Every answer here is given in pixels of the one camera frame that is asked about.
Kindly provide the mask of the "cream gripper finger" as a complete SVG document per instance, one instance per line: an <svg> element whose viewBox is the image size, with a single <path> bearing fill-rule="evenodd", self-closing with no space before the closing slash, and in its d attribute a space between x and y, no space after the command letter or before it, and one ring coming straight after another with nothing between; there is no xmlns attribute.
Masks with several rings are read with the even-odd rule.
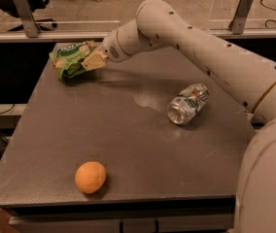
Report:
<svg viewBox="0 0 276 233"><path fill-rule="evenodd" d="M105 67L107 60L108 56L103 51L94 51L81 64L87 71L90 71Z"/></svg>

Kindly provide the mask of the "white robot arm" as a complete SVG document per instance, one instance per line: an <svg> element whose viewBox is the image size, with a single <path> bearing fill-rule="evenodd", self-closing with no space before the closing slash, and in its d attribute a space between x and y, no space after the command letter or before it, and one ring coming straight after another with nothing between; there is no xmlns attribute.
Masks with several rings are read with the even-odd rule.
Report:
<svg viewBox="0 0 276 233"><path fill-rule="evenodd" d="M276 62L193 27L162 0L146 0L82 65L98 69L163 46L182 53L262 123L242 160L233 233L276 233Z"/></svg>

